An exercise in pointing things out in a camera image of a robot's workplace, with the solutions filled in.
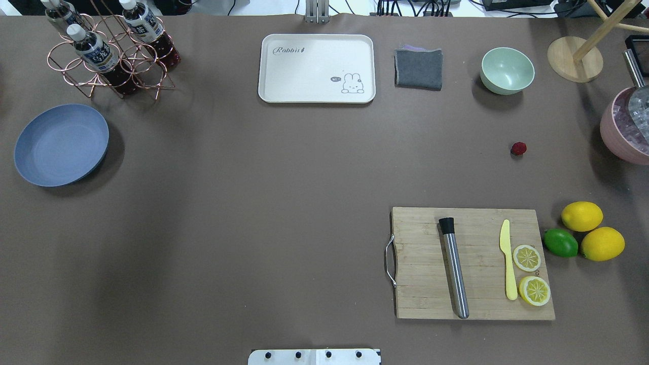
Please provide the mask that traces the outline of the blue round plate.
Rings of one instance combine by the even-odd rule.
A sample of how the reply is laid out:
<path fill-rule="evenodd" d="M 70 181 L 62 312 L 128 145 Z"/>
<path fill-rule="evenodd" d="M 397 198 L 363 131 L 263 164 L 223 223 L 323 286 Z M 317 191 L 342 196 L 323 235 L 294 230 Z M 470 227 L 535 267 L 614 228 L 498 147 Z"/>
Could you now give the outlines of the blue round plate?
<path fill-rule="evenodd" d="M 25 126 L 16 141 L 14 164 L 19 175 L 33 185 L 69 185 L 102 162 L 109 137 L 104 116 L 93 107 L 59 105 Z"/>

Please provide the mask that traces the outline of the red strawberry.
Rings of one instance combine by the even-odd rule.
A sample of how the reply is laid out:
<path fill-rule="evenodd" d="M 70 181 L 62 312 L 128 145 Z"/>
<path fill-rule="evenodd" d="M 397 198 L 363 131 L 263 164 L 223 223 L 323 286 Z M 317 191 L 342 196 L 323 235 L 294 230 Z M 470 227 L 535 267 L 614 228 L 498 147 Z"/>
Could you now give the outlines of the red strawberry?
<path fill-rule="evenodd" d="M 519 141 L 513 143 L 512 147 L 510 148 L 510 153 L 513 156 L 521 156 L 524 153 L 526 153 L 527 150 L 528 150 L 528 146 L 526 145 L 526 143 Z"/>

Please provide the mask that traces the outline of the cream rabbit tray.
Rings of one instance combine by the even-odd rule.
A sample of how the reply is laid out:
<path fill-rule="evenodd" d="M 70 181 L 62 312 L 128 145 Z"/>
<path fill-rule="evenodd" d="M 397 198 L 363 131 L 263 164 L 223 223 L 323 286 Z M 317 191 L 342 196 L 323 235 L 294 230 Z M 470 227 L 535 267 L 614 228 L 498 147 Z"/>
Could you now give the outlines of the cream rabbit tray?
<path fill-rule="evenodd" d="M 363 34 L 270 34 L 261 45 L 265 102 L 358 103 L 376 95 L 373 41 Z"/>

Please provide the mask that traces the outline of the steel muddler black tip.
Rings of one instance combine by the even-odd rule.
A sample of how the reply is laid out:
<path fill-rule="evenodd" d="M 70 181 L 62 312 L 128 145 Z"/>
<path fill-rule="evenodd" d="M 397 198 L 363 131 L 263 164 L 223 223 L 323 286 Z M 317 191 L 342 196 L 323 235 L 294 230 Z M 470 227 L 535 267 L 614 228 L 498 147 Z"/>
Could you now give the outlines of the steel muddler black tip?
<path fill-rule="evenodd" d="M 469 307 L 464 288 L 463 273 L 457 249 L 454 218 L 444 217 L 439 219 L 441 233 L 447 257 L 448 273 L 450 274 L 450 289 L 454 312 L 460 319 L 468 319 Z"/>

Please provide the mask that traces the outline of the grey folded cloth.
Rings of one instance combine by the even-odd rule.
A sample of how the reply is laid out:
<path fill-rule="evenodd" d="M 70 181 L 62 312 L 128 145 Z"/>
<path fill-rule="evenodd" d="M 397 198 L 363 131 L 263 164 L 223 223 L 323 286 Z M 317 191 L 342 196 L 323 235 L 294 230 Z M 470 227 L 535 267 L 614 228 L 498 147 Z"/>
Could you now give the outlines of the grey folded cloth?
<path fill-rule="evenodd" d="M 443 87 L 443 60 L 441 49 L 405 45 L 394 50 L 396 85 L 440 91 Z"/>

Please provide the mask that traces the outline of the wooden cutting board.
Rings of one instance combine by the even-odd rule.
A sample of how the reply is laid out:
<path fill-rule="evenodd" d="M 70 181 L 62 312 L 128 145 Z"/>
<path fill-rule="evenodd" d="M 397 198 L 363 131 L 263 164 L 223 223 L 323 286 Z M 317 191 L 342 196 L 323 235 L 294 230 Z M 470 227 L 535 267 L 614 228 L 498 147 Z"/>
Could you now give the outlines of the wooden cutting board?
<path fill-rule="evenodd" d="M 391 233 L 395 254 L 395 304 L 400 319 L 457 319 L 439 220 L 454 218 L 457 251 L 470 320 L 552 321 L 552 301 L 533 306 L 506 297 L 506 261 L 500 251 L 503 221 L 510 221 L 511 247 L 543 251 L 533 209 L 395 206 Z"/>

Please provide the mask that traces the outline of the yellow plastic knife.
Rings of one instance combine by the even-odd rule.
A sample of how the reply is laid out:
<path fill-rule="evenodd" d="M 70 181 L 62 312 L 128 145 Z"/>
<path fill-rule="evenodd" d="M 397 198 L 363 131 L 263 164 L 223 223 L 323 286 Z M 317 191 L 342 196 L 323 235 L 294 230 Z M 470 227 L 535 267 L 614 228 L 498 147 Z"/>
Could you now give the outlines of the yellow plastic knife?
<path fill-rule="evenodd" d="M 518 292 L 516 287 L 516 278 L 513 271 L 513 255 L 512 255 L 512 245 L 511 245 L 511 236 L 510 236 L 510 220 L 505 219 L 501 224 L 500 229 L 500 251 L 504 256 L 504 284 L 505 284 L 505 293 L 506 298 L 511 301 L 515 301 L 518 298 Z"/>

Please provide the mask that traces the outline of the green bowl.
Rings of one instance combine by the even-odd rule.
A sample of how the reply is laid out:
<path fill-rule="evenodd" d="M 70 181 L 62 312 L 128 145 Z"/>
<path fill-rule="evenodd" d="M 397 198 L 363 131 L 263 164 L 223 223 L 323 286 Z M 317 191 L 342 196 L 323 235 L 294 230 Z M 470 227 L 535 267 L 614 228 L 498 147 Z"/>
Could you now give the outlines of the green bowl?
<path fill-rule="evenodd" d="M 517 49 L 494 48 L 482 58 L 480 78 L 491 92 L 513 95 L 531 85 L 535 68 L 528 56 Z"/>

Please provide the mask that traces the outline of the lemon slice far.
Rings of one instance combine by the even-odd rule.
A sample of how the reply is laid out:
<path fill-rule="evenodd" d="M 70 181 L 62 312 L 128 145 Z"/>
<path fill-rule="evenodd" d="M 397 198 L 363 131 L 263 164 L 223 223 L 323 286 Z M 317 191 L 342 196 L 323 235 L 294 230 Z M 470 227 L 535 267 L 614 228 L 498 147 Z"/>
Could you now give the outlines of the lemon slice far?
<path fill-rule="evenodd" d="M 531 245 L 519 245 L 512 253 L 513 264 L 524 272 L 536 272 L 542 265 L 540 253 Z"/>

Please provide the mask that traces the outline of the lemon slice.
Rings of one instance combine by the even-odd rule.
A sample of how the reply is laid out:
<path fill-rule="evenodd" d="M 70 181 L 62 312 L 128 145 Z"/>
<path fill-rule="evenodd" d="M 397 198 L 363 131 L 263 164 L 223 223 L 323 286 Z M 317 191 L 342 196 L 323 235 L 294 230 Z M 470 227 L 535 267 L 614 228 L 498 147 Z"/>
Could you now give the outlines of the lemon slice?
<path fill-rule="evenodd" d="M 531 245 L 519 245 L 512 253 L 513 264 L 524 272 L 536 272 L 542 265 L 540 253 Z"/>
<path fill-rule="evenodd" d="M 523 277 L 518 286 L 519 295 L 529 305 L 544 306 L 550 300 L 550 286 L 541 277 Z"/>

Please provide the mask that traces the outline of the lemon slice near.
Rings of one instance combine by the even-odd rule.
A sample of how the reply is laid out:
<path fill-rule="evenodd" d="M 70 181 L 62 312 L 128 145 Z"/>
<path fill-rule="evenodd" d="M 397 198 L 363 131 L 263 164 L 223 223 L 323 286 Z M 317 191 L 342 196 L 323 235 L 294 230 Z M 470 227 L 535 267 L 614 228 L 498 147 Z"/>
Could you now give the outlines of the lemon slice near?
<path fill-rule="evenodd" d="M 529 305 L 544 306 L 550 300 L 550 286 L 541 277 L 523 277 L 518 286 L 519 295 Z"/>

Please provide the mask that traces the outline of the green lime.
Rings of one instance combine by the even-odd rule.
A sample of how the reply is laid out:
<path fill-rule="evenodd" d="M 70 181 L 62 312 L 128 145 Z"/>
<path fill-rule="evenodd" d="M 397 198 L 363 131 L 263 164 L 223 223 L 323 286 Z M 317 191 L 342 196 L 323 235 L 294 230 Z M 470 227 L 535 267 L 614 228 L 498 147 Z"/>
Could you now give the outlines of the green lime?
<path fill-rule="evenodd" d="M 551 253 L 563 258 L 578 255 L 578 242 L 570 232 L 563 229 L 549 229 L 543 234 L 543 244 Z"/>

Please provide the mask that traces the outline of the dark drink bottle middle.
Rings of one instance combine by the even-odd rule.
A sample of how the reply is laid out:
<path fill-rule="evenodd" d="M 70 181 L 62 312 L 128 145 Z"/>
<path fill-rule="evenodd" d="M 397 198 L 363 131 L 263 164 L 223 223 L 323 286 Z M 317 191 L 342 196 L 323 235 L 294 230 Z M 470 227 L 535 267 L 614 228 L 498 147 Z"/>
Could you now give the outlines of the dark drink bottle middle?
<path fill-rule="evenodd" d="M 164 25 L 158 21 L 148 5 L 138 1 L 120 1 L 120 5 L 123 8 L 122 16 L 125 23 L 132 30 L 136 39 L 151 46 L 154 51 L 149 51 L 149 53 L 158 58 L 158 61 L 164 64 L 168 70 L 174 69 L 180 63 L 181 56 L 174 46 L 172 38 L 165 31 Z"/>

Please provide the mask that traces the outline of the dark drink bottle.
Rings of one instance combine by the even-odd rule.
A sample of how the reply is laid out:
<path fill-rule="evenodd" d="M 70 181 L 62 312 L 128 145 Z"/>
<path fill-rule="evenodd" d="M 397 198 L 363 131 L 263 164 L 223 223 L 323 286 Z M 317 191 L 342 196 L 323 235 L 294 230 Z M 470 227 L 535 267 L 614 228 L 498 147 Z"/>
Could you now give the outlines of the dark drink bottle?
<path fill-rule="evenodd" d="M 67 28 L 72 24 L 77 24 L 84 30 L 91 30 L 89 24 L 84 21 L 83 16 L 76 11 L 71 3 L 58 0 L 42 0 L 41 3 L 46 7 L 47 20 L 62 37 L 68 37 Z"/>
<path fill-rule="evenodd" d="M 77 24 L 70 25 L 67 34 L 72 39 L 76 53 L 91 69 L 101 74 L 116 92 L 131 95 L 139 90 L 130 65 L 121 58 L 120 53 L 112 51 L 101 35 L 84 30 Z"/>
<path fill-rule="evenodd" d="M 151 46 L 154 51 L 149 51 L 149 53 L 158 58 L 158 61 L 164 64 L 168 70 L 174 69 L 180 63 L 181 56 L 174 46 L 172 38 L 165 31 L 164 25 L 158 21 L 148 5 L 138 1 L 120 1 L 120 5 L 123 8 L 122 16 L 125 23 L 132 30 L 136 39 Z"/>

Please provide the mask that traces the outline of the yellow lemon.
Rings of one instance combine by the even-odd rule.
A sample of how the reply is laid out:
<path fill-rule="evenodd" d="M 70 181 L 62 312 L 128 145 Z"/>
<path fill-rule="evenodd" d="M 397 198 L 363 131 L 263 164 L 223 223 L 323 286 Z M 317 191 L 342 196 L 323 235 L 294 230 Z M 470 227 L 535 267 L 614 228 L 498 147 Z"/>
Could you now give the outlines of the yellow lemon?
<path fill-rule="evenodd" d="M 561 220 L 564 226 L 572 231 L 587 232 L 596 229 L 601 224 L 603 212 L 593 202 L 577 201 L 563 208 Z"/>
<path fill-rule="evenodd" d="M 625 247 L 624 236 L 612 227 L 599 227 L 586 234 L 581 242 L 584 257 L 596 262 L 619 256 Z"/>

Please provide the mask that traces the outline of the dark drink bottle front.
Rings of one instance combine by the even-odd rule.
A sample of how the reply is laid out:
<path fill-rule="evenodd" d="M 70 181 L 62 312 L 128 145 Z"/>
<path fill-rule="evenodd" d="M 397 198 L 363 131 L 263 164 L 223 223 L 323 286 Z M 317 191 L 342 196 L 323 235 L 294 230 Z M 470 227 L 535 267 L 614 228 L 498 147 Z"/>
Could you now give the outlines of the dark drink bottle front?
<path fill-rule="evenodd" d="M 76 53 L 91 69 L 101 74 L 116 92 L 131 95 L 139 90 L 130 65 L 121 58 L 120 53 L 112 51 L 101 35 L 84 30 L 77 24 L 70 25 L 67 34 L 72 39 Z"/>

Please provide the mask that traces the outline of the wooden cup tree stand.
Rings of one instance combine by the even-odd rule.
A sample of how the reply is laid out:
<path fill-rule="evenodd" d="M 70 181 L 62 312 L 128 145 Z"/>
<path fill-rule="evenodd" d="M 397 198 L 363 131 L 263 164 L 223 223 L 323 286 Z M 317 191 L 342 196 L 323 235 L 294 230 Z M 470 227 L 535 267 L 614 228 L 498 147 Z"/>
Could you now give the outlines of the wooden cup tree stand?
<path fill-rule="evenodd" d="M 640 1 L 623 1 L 610 16 L 608 16 L 595 1 L 587 2 L 596 12 L 602 23 L 587 39 L 576 36 L 565 36 L 554 40 L 547 51 L 547 58 L 552 69 L 561 77 L 575 83 L 586 83 L 595 79 L 603 69 L 603 58 L 596 48 L 597 44 L 615 27 L 625 30 L 648 33 L 647 27 L 623 24 L 622 19 Z"/>

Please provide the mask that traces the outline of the pink bowl with ice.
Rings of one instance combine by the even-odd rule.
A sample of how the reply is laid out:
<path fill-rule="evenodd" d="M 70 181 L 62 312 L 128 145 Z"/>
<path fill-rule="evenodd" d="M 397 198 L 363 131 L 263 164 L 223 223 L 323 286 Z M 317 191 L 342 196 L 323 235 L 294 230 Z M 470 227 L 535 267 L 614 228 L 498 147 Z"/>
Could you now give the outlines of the pink bowl with ice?
<path fill-rule="evenodd" d="M 647 165 L 647 141 L 640 134 L 630 114 L 627 102 L 635 88 L 623 89 L 608 104 L 600 120 L 603 143 L 619 159 L 637 165 Z"/>

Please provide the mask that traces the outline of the dark drink bottle back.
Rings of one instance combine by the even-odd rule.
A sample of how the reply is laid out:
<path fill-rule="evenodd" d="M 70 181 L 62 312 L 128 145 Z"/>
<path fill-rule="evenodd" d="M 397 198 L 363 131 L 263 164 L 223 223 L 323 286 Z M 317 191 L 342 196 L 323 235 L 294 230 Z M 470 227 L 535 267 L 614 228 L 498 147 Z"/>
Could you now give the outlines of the dark drink bottle back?
<path fill-rule="evenodd" d="M 71 3 L 58 0 L 42 0 L 41 3 L 46 7 L 47 20 L 62 37 L 68 37 L 67 28 L 72 24 L 77 24 L 84 30 L 91 30 L 89 24 L 84 21 L 83 16 L 76 11 Z"/>

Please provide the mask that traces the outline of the metal ice scoop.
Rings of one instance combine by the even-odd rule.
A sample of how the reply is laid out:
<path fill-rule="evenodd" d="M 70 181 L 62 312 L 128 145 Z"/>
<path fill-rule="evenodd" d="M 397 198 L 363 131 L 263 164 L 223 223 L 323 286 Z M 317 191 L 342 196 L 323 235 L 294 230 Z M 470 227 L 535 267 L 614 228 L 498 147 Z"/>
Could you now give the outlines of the metal ice scoop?
<path fill-rule="evenodd" d="M 635 90 L 631 93 L 628 99 L 627 109 L 635 123 L 636 127 L 643 135 L 648 132 L 648 87 L 642 77 L 642 74 L 637 64 L 633 51 L 626 49 L 624 52 L 624 59 L 628 71 L 630 72 L 631 80 L 634 83 Z"/>

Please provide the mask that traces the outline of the aluminium frame post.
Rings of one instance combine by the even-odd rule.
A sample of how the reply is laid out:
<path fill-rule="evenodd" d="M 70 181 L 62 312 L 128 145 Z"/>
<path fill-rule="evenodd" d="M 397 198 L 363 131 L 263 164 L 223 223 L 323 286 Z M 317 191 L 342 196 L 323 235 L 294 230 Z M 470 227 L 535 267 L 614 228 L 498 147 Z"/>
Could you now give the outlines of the aluminium frame post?
<path fill-rule="evenodd" d="M 305 21 L 312 24 L 329 23 L 329 0 L 305 0 Z"/>

